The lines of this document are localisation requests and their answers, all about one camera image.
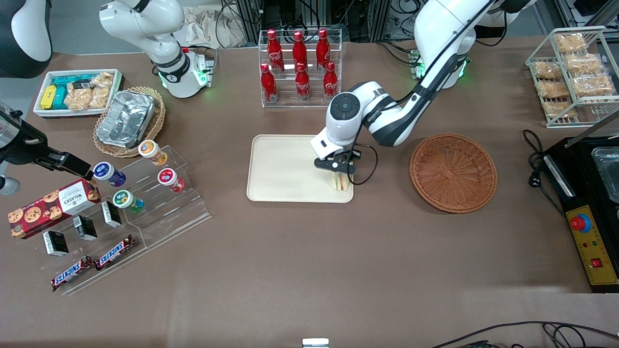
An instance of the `wicker basket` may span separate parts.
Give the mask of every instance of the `wicker basket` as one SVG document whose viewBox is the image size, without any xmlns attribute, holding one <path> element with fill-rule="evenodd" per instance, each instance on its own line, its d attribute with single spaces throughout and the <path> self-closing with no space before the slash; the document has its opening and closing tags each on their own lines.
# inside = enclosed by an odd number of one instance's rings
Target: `wicker basket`
<svg viewBox="0 0 619 348">
<path fill-rule="evenodd" d="M 150 119 L 150 123 L 146 128 L 146 132 L 144 132 L 146 135 L 143 138 L 143 140 L 154 140 L 155 136 L 157 136 L 159 131 L 161 131 L 161 128 L 163 127 L 163 120 L 165 119 L 165 105 L 163 104 L 163 99 L 161 98 L 161 95 L 156 90 L 149 87 L 131 87 L 127 90 L 131 92 L 147 94 L 155 99 L 155 113 Z M 104 144 L 100 142 L 99 139 L 97 139 L 97 128 L 99 127 L 99 124 L 103 122 L 103 119 L 105 118 L 105 115 L 107 115 L 107 113 L 108 110 L 106 109 L 101 114 L 101 117 L 99 117 L 99 120 L 97 120 L 97 124 L 95 125 L 95 131 L 93 132 L 93 138 L 95 139 L 95 145 L 97 146 L 97 149 L 101 150 L 101 152 L 103 152 L 104 154 L 112 155 L 114 157 L 119 157 L 122 159 L 128 159 L 137 156 L 137 147 L 135 149 L 125 149 L 124 147 L 120 146 Z"/>
<path fill-rule="evenodd" d="M 424 139 L 410 157 L 409 172 L 419 194 L 446 212 L 476 211 L 496 191 L 496 167 L 488 153 L 457 134 Z"/>
</svg>

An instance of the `brown table surface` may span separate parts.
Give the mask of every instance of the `brown table surface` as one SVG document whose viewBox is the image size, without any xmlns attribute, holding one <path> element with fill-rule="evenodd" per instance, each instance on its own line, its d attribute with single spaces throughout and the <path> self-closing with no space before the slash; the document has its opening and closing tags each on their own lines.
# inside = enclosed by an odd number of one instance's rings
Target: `brown table surface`
<svg viewBox="0 0 619 348">
<path fill-rule="evenodd" d="M 547 130 L 525 59 L 541 37 L 475 45 L 465 76 L 440 93 L 396 148 L 379 148 L 370 182 L 348 204 L 252 202 L 246 197 L 251 142 L 258 134 L 316 134 L 324 109 L 265 110 L 255 49 L 224 50 L 212 88 L 175 99 L 144 54 L 56 55 L 50 70 L 116 68 L 126 87 L 157 88 L 167 106 L 159 144 L 189 162 L 188 175 L 212 218 L 72 296 L 51 293 L 39 270 L 38 237 L 0 235 L 0 342 L 12 347 L 298 347 L 328 337 L 333 347 L 430 347 L 492 324 L 568 321 L 616 332 L 619 295 L 590 294 L 570 232 L 527 185 L 533 129 L 546 147 L 579 130 Z M 376 80 L 399 98 L 407 66 L 374 44 L 347 43 L 344 88 Z M 50 146 L 90 163 L 109 160 L 92 142 L 95 118 L 28 121 Z M 424 137 L 459 133 L 490 153 L 495 197 L 452 215 L 413 188 L 409 157 Z M 364 130 L 360 141 L 372 143 Z M 371 154 L 360 176 L 373 164 Z M 28 204 L 73 180 L 12 166 L 21 192 L 0 211 Z M 588 344 L 617 346 L 590 337 Z M 538 326 L 468 339 L 548 346 Z"/>
</svg>

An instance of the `coca-cola bottle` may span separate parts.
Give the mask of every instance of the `coca-cola bottle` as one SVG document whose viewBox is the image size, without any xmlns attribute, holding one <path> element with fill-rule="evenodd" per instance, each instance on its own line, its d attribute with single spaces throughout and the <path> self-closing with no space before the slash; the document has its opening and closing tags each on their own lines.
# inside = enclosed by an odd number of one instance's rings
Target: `coca-cola bottle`
<svg viewBox="0 0 619 348">
<path fill-rule="evenodd" d="M 324 99 L 329 102 L 337 93 L 337 74 L 335 73 L 335 63 L 327 62 L 327 72 L 322 79 L 324 86 Z"/>
<path fill-rule="evenodd" d="M 267 30 L 267 38 L 269 38 L 269 44 L 267 49 L 269 51 L 269 61 L 271 61 L 271 67 L 273 71 L 284 72 L 284 55 L 282 54 L 282 46 L 277 41 L 275 35 L 275 29 Z"/>
<path fill-rule="evenodd" d="M 308 65 L 308 50 L 303 43 L 303 33 L 297 30 L 294 34 L 295 44 L 292 46 L 292 58 L 295 59 L 295 67 L 297 63 L 303 63 L 307 67 Z"/>
<path fill-rule="evenodd" d="M 307 65 L 305 63 L 297 63 L 297 95 L 299 102 L 307 102 L 310 99 L 310 77 L 307 73 Z"/>
<path fill-rule="evenodd" d="M 316 45 L 316 69 L 321 74 L 324 73 L 327 68 L 327 63 L 331 61 L 331 47 L 329 46 L 329 40 L 327 40 L 327 29 L 322 28 L 318 30 L 318 44 Z"/>
<path fill-rule="evenodd" d="M 275 103 L 279 96 L 277 95 L 277 86 L 275 85 L 275 77 L 269 71 L 269 65 L 267 63 L 260 64 L 260 82 L 262 84 L 262 90 L 264 91 L 264 99 L 269 103 Z"/>
</svg>

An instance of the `aluminum foil container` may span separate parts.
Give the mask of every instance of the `aluminum foil container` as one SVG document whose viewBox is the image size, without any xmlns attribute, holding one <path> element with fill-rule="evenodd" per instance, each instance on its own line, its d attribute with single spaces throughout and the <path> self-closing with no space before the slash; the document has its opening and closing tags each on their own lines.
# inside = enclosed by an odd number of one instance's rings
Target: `aluminum foil container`
<svg viewBox="0 0 619 348">
<path fill-rule="evenodd" d="M 155 113 L 155 99 L 150 95 L 122 90 L 114 96 L 99 127 L 97 138 L 104 144 L 133 149 Z"/>
</svg>

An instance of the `jar lid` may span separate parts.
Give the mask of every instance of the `jar lid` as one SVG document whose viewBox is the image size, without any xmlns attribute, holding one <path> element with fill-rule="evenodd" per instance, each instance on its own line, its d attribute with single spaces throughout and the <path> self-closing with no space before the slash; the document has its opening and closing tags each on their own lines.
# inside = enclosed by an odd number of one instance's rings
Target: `jar lid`
<svg viewBox="0 0 619 348">
<path fill-rule="evenodd" d="M 133 194 L 126 189 L 122 189 L 114 195 L 114 205 L 120 209 L 128 208 L 131 204 L 133 204 Z"/>
<path fill-rule="evenodd" d="M 159 145 L 152 140 L 144 140 L 140 143 L 137 151 L 147 159 L 153 157 L 159 151 Z"/>
<path fill-rule="evenodd" d="M 164 169 L 161 169 L 161 171 L 159 172 L 157 179 L 159 180 L 159 183 L 161 185 L 171 186 L 176 182 L 176 179 L 178 179 L 178 175 L 176 174 L 174 169 L 164 168 Z"/>
<path fill-rule="evenodd" d="M 93 172 L 95 179 L 105 181 L 114 175 L 114 166 L 109 162 L 99 162 Z"/>
</svg>

